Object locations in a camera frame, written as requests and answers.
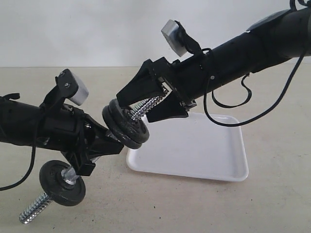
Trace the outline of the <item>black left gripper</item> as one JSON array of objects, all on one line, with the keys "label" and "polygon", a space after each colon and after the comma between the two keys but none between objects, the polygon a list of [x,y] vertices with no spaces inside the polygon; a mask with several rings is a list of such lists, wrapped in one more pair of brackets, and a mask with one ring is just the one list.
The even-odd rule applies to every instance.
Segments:
[{"label": "black left gripper", "polygon": [[92,161],[95,157],[121,152],[123,144],[108,136],[108,131],[83,110],[71,105],[37,107],[36,146],[62,152],[68,162],[67,169],[73,169],[76,175],[90,176],[95,168]]}]

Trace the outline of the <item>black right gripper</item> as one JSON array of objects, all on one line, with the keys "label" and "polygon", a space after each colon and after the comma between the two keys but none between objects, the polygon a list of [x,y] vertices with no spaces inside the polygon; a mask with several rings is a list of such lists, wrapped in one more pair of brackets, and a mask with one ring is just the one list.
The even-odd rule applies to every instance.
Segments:
[{"label": "black right gripper", "polygon": [[[195,100],[214,90],[214,53],[201,52],[190,58],[170,63],[164,57],[143,62],[134,78],[117,94],[120,107],[128,107],[141,100],[162,97],[146,113],[150,123],[171,118],[187,118],[186,109]],[[163,91],[163,84],[171,89]]]}]

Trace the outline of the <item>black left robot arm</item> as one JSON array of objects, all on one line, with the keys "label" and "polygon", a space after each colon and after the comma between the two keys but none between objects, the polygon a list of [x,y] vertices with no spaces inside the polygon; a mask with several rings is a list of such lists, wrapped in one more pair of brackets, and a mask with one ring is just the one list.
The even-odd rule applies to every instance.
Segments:
[{"label": "black left robot arm", "polygon": [[63,104],[47,109],[0,99],[0,140],[17,146],[36,145],[63,154],[77,175],[90,176],[92,159],[119,154],[123,144],[82,109]]}]

